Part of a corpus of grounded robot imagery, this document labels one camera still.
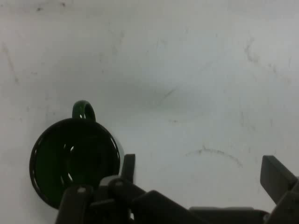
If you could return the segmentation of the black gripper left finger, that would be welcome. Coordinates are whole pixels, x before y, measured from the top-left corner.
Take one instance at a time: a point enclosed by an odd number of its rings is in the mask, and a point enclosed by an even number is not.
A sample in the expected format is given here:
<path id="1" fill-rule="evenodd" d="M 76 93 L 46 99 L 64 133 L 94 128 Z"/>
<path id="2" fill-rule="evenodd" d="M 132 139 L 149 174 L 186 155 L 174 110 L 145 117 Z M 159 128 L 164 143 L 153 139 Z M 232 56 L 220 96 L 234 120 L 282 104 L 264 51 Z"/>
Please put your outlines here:
<path id="1" fill-rule="evenodd" d="M 68 188 L 57 224 L 197 224 L 190 211 L 157 191 L 133 183 L 135 155 L 124 156 L 121 175 L 105 177 L 93 190 L 88 185 Z"/>

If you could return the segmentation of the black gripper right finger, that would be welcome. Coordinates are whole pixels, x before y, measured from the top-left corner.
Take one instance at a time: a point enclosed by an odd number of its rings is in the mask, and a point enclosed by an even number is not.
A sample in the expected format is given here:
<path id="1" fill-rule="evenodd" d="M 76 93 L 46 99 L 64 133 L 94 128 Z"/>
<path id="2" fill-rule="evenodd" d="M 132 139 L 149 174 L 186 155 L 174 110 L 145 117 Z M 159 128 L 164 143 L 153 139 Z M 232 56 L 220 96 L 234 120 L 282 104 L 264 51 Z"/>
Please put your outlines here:
<path id="1" fill-rule="evenodd" d="M 297 224 L 299 222 L 299 178 L 275 156 L 264 155 L 260 183 L 276 204 L 265 223 Z"/>

